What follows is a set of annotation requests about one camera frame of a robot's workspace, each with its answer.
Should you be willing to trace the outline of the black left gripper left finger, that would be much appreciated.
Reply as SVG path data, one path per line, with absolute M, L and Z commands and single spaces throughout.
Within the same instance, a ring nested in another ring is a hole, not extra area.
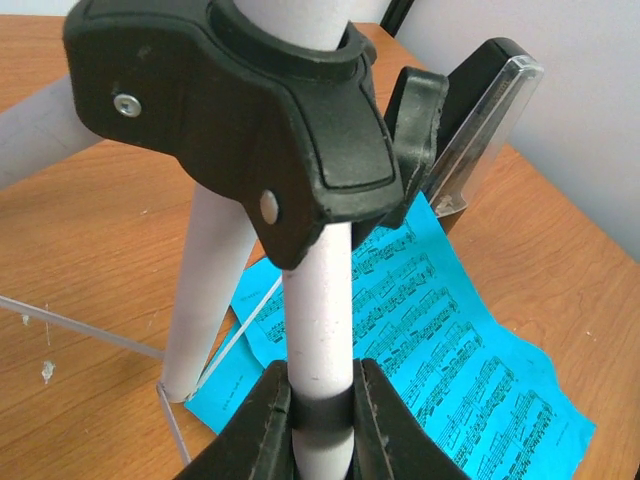
M 287 364 L 274 361 L 216 439 L 178 479 L 291 479 L 291 389 Z

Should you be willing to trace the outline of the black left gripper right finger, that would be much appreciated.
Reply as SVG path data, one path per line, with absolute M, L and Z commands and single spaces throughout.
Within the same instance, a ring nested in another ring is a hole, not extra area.
M 415 420 L 379 365 L 354 361 L 354 479 L 466 479 Z

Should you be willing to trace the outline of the blue sheet music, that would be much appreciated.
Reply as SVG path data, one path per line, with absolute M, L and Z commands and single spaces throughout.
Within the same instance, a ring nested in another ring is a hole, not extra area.
M 550 359 L 499 325 L 427 201 L 352 257 L 353 349 L 474 479 L 569 479 L 594 434 Z
M 242 336 L 185 406 L 202 423 L 219 434 L 263 371 L 264 367 L 253 355 L 246 337 Z

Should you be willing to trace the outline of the white tripod music stand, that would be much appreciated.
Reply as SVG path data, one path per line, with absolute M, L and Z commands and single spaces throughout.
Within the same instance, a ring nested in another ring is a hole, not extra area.
M 351 23 L 307 48 L 233 1 L 82 1 L 63 31 L 69 73 L 1 116 L 10 186 L 95 143 L 174 157 L 238 203 L 270 261 L 292 272 L 331 225 L 350 247 L 398 227 L 435 160 L 448 79 L 407 67 L 385 111 L 376 54 Z M 291 389 L 291 479 L 354 479 L 353 384 L 313 401 Z

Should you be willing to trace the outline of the black metronome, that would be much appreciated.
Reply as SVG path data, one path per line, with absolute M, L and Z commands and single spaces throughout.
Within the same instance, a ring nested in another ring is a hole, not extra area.
M 436 162 L 506 61 L 521 54 L 531 56 L 509 38 L 491 38 L 449 74 L 449 92 L 442 111 Z M 466 210 L 449 217 L 436 217 L 443 229 L 448 232 Z

